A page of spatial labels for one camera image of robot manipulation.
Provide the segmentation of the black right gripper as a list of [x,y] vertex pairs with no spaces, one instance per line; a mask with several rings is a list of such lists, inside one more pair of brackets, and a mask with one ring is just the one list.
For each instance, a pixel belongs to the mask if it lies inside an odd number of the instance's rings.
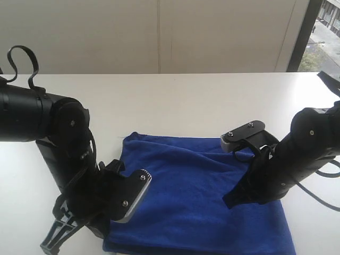
[[290,188],[290,162],[287,158],[290,135],[279,141],[264,130],[264,138],[262,147],[249,148],[254,156],[250,159],[248,170],[223,196],[228,209],[248,203],[263,205],[287,194]]

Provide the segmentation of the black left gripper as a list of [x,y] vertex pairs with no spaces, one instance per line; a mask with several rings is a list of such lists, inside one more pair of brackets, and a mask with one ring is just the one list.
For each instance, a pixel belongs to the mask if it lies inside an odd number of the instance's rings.
[[40,247],[59,252],[62,244],[82,228],[104,239],[109,233],[111,206],[121,191],[125,165],[114,159],[108,165],[85,165],[66,183],[53,208],[56,216]]

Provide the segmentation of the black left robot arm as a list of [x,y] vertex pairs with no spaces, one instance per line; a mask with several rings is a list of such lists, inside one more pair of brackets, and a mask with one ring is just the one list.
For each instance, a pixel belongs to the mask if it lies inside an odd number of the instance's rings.
[[89,123],[89,111],[78,100],[1,78],[1,140],[34,141],[60,190],[55,221],[41,244],[45,254],[58,254],[82,227],[105,238],[110,222],[126,217],[130,179],[122,175],[125,166],[120,160],[96,161]]

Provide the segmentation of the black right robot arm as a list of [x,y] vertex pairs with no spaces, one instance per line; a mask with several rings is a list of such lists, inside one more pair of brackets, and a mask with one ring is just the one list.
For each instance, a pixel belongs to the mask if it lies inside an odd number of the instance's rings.
[[339,102],[331,108],[304,108],[290,132],[278,140],[262,121],[252,121],[221,136],[221,147],[233,155],[249,148],[248,170],[223,196],[229,209],[283,198],[295,185],[339,156]]

